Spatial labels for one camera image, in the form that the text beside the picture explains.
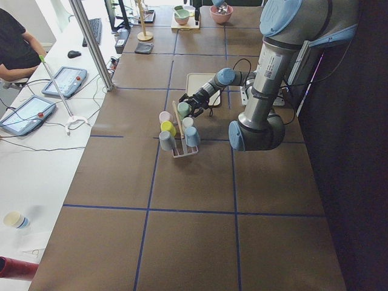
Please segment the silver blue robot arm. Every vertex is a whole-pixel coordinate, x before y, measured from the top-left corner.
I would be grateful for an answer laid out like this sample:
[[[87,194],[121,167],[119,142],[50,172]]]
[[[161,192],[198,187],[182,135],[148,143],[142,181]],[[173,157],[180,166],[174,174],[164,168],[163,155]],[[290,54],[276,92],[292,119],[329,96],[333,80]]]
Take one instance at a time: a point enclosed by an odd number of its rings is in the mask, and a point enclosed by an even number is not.
[[[353,38],[358,24],[359,1],[268,1],[259,29],[263,46],[257,70],[240,72],[224,68],[193,95],[180,102],[197,117],[210,97],[227,86],[248,86],[245,110],[229,124],[230,145],[238,151],[272,150],[285,135],[284,123],[273,109],[292,56],[309,41],[312,46],[334,46]]]

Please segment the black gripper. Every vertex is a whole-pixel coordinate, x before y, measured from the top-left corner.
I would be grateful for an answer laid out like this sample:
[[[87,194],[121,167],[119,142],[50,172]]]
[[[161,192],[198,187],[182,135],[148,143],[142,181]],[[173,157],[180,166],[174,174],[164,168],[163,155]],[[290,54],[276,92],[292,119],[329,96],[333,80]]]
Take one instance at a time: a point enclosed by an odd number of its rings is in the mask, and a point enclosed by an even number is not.
[[[190,0],[190,5],[195,8],[195,25],[198,25],[200,18],[200,8],[202,7],[202,0]]]
[[[204,90],[200,90],[192,96],[185,93],[179,98],[179,102],[186,102],[191,106],[191,111],[189,113],[189,117],[191,118],[197,118],[204,110],[208,109],[209,101],[210,95]]]

